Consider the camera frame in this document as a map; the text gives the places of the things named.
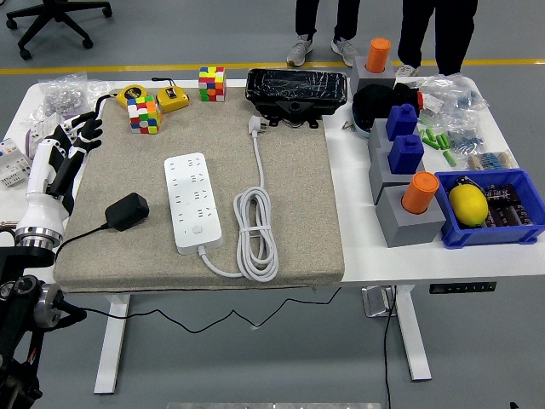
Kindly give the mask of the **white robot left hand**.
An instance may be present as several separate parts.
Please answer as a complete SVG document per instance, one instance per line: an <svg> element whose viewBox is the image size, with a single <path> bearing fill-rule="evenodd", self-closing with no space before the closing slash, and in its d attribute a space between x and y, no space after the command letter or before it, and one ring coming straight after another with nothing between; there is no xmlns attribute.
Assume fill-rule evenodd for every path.
<svg viewBox="0 0 545 409"><path fill-rule="evenodd" d="M18 242L31 236L55 241L72 214L73 182L90 151L100 146L102 121L87 112L57 125L37 145L28 180L26 213L17 224Z"/></svg>

